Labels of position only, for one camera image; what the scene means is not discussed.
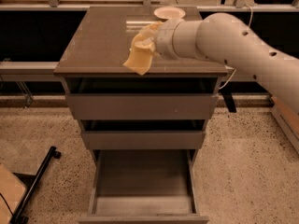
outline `drawer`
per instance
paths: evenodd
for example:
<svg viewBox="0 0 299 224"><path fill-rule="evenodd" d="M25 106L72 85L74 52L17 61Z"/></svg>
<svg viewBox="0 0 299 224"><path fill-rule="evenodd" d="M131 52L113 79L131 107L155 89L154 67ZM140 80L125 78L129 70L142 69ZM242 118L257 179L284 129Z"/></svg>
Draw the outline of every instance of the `drawer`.
<svg viewBox="0 0 299 224"><path fill-rule="evenodd" d="M93 120L85 122L87 149L200 149L204 120Z"/></svg>
<svg viewBox="0 0 299 224"><path fill-rule="evenodd" d="M104 150L93 181L89 223L208 223L193 198L187 150Z"/></svg>
<svg viewBox="0 0 299 224"><path fill-rule="evenodd" d="M65 81L71 93L214 93L219 79L196 74L125 76L66 77Z"/></svg>
<svg viewBox="0 0 299 224"><path fill-rule="evenodd" d="M210 119L218 94L70 94L75 119Z"/></svg>
<svg viewBox="0 0 299 224"><path fill-rule="evenodd" d="M82 132L87 149L200 149L205 132Z"/></svg>

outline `plate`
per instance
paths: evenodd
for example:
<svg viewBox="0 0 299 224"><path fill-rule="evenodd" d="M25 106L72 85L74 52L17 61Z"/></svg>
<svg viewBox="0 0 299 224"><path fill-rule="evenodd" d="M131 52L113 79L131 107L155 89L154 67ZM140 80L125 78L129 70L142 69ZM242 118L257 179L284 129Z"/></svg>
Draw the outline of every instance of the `plate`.
<svg viewBox="0 0 299 224"><path fill-rule="evenodd" d="M160 7L153 12L159 19L181 19L186 12L178 7Z"/></svg>

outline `drawer front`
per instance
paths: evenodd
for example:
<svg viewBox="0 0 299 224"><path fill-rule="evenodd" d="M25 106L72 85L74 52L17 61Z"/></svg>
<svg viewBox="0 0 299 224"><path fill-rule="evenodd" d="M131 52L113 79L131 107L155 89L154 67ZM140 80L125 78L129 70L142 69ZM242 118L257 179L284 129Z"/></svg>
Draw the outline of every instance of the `drawer front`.
<svg viewBox="0 0 299 224"><path fill-rule="evenodd" d="M210 119L218 95L66 95L75 119Z"/></svg>
<svg viewBox="0 0 299 224"><path fill-rule="evenodd" d="M199 215L158 217L82 217L80 224L207 224L208 217Z"/></svg>
<svg viewBox="0 0 299 224"><path fill-rule="evenodd" d="M79 223L206 224L194 196L187 150L104 150Z"/></svg>
<svg viewBox="0 0 299 224"><path fill-rule="evenodd" d="M200 149L206 133L82 132L87 149Z"/></svg>

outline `black metal frame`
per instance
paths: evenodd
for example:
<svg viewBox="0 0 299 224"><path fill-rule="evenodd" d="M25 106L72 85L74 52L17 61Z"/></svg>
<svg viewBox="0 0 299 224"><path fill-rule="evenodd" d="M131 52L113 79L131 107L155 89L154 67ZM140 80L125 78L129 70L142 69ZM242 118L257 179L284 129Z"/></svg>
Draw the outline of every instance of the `black metal frame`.
<svg viewBox="0 0 299 224"><path fill-rule="evenodd" d="M47 156L41 163L38 171L36 172L36 175L14 174L16 177L19 178L20 181L22 181L26 185L27 191L24 197L22 198L20 204L18 205L17 209L15 210L9 222L10 224L27 223L28 217L23 217L21 214L24 211L26 205L28 204L32 194L34 193L39 180L41 179L42 175L45 173L51 158L60 159L61 155L62 155L61 152L56 151L56 147L52 146L50 147Z"/></svg>

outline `empty drawer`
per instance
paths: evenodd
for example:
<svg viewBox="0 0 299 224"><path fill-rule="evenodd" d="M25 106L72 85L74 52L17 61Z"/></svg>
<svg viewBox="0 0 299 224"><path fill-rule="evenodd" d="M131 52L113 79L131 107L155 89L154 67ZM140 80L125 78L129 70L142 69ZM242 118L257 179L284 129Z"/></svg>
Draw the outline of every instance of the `empty drawer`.
<svg viewBox="0 0 299 224"><path fill-rule="evenodd" d="M218 79L172 76L67 77L65 80L71 93L213 93Z"/></svg>
<svg viewBox="0 0 299 224"><path fill-rule="evenodd" d="M193 198L187 150L101 151L79 223L207 223Z"/></svg>
<svg viewBox="0 0 299 224"><path fill-rule="evenodd" d="M210 119L218 95L71 94L75 119Z"/></svg>

